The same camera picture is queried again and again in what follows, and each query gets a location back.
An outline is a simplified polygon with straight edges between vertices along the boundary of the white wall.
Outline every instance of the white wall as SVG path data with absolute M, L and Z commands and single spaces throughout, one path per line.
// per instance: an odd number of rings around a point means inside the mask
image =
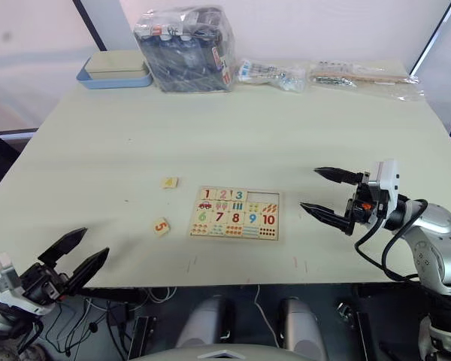
M 0 131 L 39 127 L 95 51 L 71 0 L 0 0 Z
M 417 75 L 424 86 L 428 103 L 451 130 L 451 17 L 447 20 L 434 46 Z
M 120 0 L 120 3 L 130 26 L 151 8 L 222 5 L 234 30 L 239 56 L 399 59 L 409 71 L 449 0 Z

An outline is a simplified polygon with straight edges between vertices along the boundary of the floor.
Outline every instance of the floor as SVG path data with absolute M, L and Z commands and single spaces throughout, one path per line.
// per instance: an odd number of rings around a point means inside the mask
M 180 330 L 194 307 L 201 301 L 220 294 L 231 299 L 236 307 L 236 343 L 264 344 L 274 346 L 273 338 L 267 329 L 258 309 L 253 304 L 257 286 L 248 285 L 229 287 L 181 287 L 169 301 L 156 305 L 147 303 L 139 308 L 128 323 L 128 333 L 132 334 L 133 320 L 137 316 L 148 315 L 157 317 L 155 332 L 150 339 L 147 354 L 173 348 Z M 383 289 L 373 286 L 371 290 L 358 291 L 357 286 L 350 284 L 317 284 L 317 285 L 263 285 L 259 296 L 259 304 L 263 307 L 266 317 L 271 324 L 275 324 L 277 306 L 282 298 L 297 296 L 306 302 L 319 320 L 319 327 L 325 341 L 330 360 L 346 361 L 361 360 L 362 350 L 359 346 L 357 331 L 351 329 L 342 321 L 336 311 L 337 304 L 341 301 L 355 302 L 363 311 L 369 313 L 371 328 L 377 360 L 391 360 L 379 350 L 379 344 L 386 342 L 394 349 L 401 360 L 418 360 L 416 338 L 419 321 L 424 314 L 423 301 L 419 292 L 403 289 L 395 289 L 385 285 Z M 105 300 L 96 299 L 94 303 L 101 308 L 106 308 Z M 69 330 L 76 320 L 80 318 L 83 309 L 83 298 L 76 296 L 65 300 L 65 304 L 76 311 L 73 321 L 71 311 L 65 309 L 48 334 L 51 340 L 62 339 L 61 345 Z M 45 332 L 39 344 L 43 345 L 53 360 L 67 359 L 100 359 L 119 360 L 120 356 L 110 341 L 106 324 L 102 321 L 98 325 L 98 331 L 78 347 L 71 351 L 71 357 L 57 353 L 45 340 L 47 330 L 56 319 L 59 309 L 43 317 Z M 104 312 L 92 308 L 87 316 L 87 322 L 98 319 Z M 80 338 L 82 329 L 79 329 L 74 340 Z M 112 327 L 114 336 L 117 336 L 117 328 Z

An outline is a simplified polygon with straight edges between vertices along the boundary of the table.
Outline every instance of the table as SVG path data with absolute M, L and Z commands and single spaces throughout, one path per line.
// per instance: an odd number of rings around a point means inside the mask
M 304 94 L 269 86 L 233 93 L 163 94 L 78 85 L 30 141 L 0 184 L 0 252 L 24 272 L 66 232 L 89 228 L 57 266 L 71 274 L 110 248 L 89 287 L 296 284 L 385 281 L 347 237 L 300 209 L 320 203 L 343 213 L 354 187 L 333 184 L 317 166 L 371 170 L 395 158 L 400 191 L 451 211 L 451 141 L 426 102 L 339 90 Z M 179 187 L 162 190 L 163 177 Z M 202 185 L 281 192 L 280 241 L 207 241 L 187 235 Z M 171 231 L 158 238 L 152 222 Z M 364 247 L 376 258 L 391 233 Z M 398 242 L 390 265 L 413 273 Z

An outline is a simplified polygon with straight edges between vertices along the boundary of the number 4 puzzle piece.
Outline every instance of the number 4 puzzle piece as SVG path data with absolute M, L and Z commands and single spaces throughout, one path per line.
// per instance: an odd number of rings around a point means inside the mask
M 158 235 L 159 237 L 167 233 L 171 230 L 171 227 L 168 225 L 165 218 L 159 218 L 153 223 L 153 231 Z
M 179 178 L 177 178 L 177 177 L 163 178 L 160 181 L 160 187 L 161 188 L 177 188 L 178 181 L 179 181 Z

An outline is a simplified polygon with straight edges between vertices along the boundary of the packaged item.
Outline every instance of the packaged item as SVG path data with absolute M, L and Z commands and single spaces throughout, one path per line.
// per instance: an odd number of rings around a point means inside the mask
M 300 66 L 287 68 L 253 60 L 241 61 L 237 74 L 243 83 L 265 84 L 300 93 L 306 84 L 306 70 Z
M 148 11 L 139 19 L 134 35 L 163 91 L 231 90 L 235 43 L 221 8 Z
M 309 80 L 321 86 L 399 100 L 419 100 L 424 96 L 416 87 L 419 83 L 417 77 L 347 62 L 314 63 L 310 66 Z

